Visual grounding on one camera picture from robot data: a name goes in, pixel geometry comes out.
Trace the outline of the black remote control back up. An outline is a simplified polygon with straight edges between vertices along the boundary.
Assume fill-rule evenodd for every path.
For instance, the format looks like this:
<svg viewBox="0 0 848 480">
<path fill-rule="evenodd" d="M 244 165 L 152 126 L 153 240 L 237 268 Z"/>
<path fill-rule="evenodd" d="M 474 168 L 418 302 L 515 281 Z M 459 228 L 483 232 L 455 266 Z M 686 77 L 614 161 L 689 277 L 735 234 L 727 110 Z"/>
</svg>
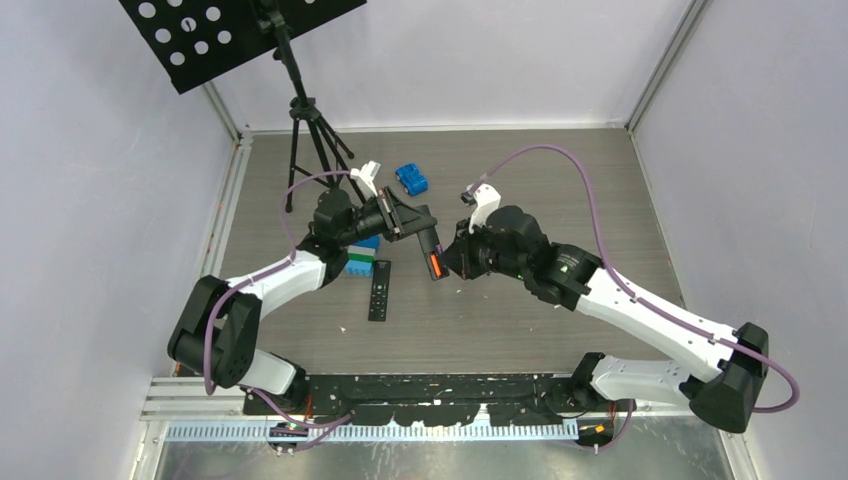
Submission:
<svg viewBox="0 0 848 480">
<path fill-rule="evenodd" d="M 418 233 L 417 238 L 418 238 L 421 250 L 422 250 L 425 265 L 428 269 L 430 278 L 433 281 L 438 281 L 438 280 L 447 278 L 449 276 L 449 270 L 442 264 L 441 259 L 440 259 L 440 254 L 442 253 L 442 246 L 441 246 L 441 242 L 439 240 L 436 228 L 432 227 L 430 229 L 427 229 L 427 230 L 424 230 L 424 231 Z M 442 277 L 438 280 L 436 280 L 434 278 L 433 267 L 432 267 L 431 262 L 430 262 L 430 254 L 431 253 L 436 253 L 438 255 L 439 262 L 440 262 L 440 265 L 441 265 Z"/>
</svg>

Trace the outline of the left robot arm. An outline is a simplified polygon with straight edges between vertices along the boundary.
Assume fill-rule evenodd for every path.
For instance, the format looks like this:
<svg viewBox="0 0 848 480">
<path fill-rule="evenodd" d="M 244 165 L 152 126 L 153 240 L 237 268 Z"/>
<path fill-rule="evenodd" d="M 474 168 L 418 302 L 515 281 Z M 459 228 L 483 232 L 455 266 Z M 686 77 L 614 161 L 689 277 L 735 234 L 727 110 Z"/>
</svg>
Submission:
<svg viewBox="0 0 848 480">
<path fill-rule="evenodd" d="M 282 260 L 229 280 L 213 275 L 194 285 L 168 341 L 167 355 L 202 375 L 208 390 L 241 386 L 268 393 L 280 412 L 298 412 L 307 398 L 299 367 L 257 346 L 260 322 L 296 297 L 317 291 L 344 270 L 348 248 L 374 236 L 389 242 L 420 235 L 437 220 L 384 187 L 361 206 L 348 193 L 322 193 L 307 235 Z"/>
</svg>

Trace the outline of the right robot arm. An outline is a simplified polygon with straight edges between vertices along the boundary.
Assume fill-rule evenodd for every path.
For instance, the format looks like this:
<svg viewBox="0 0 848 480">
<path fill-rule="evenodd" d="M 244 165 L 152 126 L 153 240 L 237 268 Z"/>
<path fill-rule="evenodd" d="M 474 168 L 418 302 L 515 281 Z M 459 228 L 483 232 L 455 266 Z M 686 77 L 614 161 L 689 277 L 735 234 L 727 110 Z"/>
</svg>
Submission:
<svg viewBox="0 0 848 480">
<path fill-rule="evenodd" d="M 763 328 L 751 322 L 735 328 L 682 309 L 600 257 L 549 241 L 537 220 L 514 205 L 495 210 L 481 226 L 459 221 L 441 261 L 464 280 L 492 273 L 515 278 L 538 300 L 605 321 L 667 355 L 641 361 L 585 354 L 570 385 L 580 408 L 642 399 L 686 406 L 729 433 L 747 430 L 768 374 Z"/>
</svg>

